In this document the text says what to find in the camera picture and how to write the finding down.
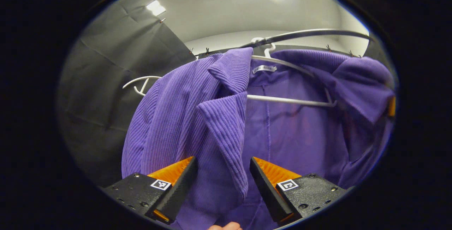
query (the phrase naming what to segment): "purple fabric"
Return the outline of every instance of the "purple fabric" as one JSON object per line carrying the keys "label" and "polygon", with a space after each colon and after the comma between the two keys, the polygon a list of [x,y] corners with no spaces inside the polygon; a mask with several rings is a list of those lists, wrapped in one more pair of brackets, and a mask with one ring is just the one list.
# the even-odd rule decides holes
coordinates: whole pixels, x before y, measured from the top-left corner
{"label": "purple fabric", "polygon": [[[273,58],[315,78],[251,59],[252,48],[186,64],[160,78],[138,106],[123,150],[123,177],[149,174],[189,156],[198,177],[174,227],[207,229],[231,221],[274,229],[249,171],[252,156],[300,175],[315,172],[342,188],[356,185],[378,161],[392,123],[383,113],[394,92],[389,71],[370,58],[283,50]],[[252,69],[276,66],[276,72]],[[247,95],[326,102],[334,108],[247,100]]]}

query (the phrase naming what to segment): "purple jacket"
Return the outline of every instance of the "purple jacket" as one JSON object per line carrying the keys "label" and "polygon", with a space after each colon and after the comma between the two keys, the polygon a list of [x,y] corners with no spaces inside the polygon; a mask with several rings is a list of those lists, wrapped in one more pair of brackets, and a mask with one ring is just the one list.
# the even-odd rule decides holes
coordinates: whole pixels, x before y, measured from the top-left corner
{"label": "purple jacket", "polygon": [[[371,58],[315,50],[282,50],[315,78],[252,60],[252,48],[203,58],[155,82],[138,106],[123,149],[122,172],[149,174],[190,156],[198,176],[173,226],[207,229],[240,223],[274,229],[249,171],[256,156],[300,175],[316,173],[342,188],[356,185],[384,150],[394,92],[389,71]],[[252,69],[275,66],[276,72]],[[326,102],[334,108],[247,100],[247,94]]]}

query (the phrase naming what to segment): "fluorescent light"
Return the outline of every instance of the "fluorescent light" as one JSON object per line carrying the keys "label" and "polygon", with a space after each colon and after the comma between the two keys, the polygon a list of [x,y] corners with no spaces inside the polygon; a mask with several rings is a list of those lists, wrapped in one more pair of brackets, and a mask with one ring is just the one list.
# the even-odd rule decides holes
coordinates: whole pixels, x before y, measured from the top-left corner
{"label": "fluorescent light", "polygon": [[149,5],[146,6],[146,8],[151,10],[152,14],[154,16],[158,16],[159,14],[163,13],[164,11],[166,11],[166,9],[163,6],[160,5],[158,0],[152,1]]}

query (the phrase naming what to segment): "purple corduroy jacket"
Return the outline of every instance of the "purple corduroy jacket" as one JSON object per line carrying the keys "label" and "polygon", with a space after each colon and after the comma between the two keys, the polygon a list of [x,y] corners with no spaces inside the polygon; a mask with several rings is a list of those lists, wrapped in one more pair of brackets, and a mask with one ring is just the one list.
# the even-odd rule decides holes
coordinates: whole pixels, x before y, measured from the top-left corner
{"label": "purple corduroy jacket", "polygon": [[[198,176],[174,227],[207,229],[239,222],[274,229],[249,171],[252,156],[300,175],[316,173],[349,188],[381,156],[392,121],[386,108],[391,74],[371,58],[315,50],[282,50],[271,57],[315,77],[251,58],[252,48],[203,58],[166,74],[139,104],[123,149],[122,174],[149,174],[190,156]],[[276,67],[253,73],[260,65]],[[247,100],[247,95],[326,102],[334,108]]]}

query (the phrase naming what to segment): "white wall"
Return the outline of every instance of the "white wall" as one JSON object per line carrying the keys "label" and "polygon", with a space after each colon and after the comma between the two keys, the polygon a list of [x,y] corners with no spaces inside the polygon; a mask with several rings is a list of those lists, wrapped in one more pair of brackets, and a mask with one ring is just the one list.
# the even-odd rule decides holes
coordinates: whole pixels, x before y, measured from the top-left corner
{"label": "white wall", "polygon": [[[369,35],[369,30],[349,11],[338,5],[341,18],[341,29],[359,32]],[[350,50],[353,55],[363,56],[366,52],[369,40],[352,36],[338,36],[338,41],[348,53]]]}
{"label": "white wall", "polygon": [[[197,55],[199,53],[205,53],[206,47],[209,48],[209,51],[221,50],[226,48],[235,48],[241,45],[245,45],[247,43],[251,43],[251,40],[253,38],[257,37],[265,38],[287,32],[290,31],[253,30],[253,31],[232,32],[192,40],[189,42],[185,42],[185,45],[189,49],[193,48],[192,53],[194,55]],[[275,45],[276,50],[278,50],[278,45],[302,45],[318,48],[326,48],[326,45],[329,45],[329,47],[332,50],[341,51],[345,53],[348,52],[348,50],[345,50],[345,48],[334,37],[331,36],[312,36],[292,40],[284,40],[276,42]]]}

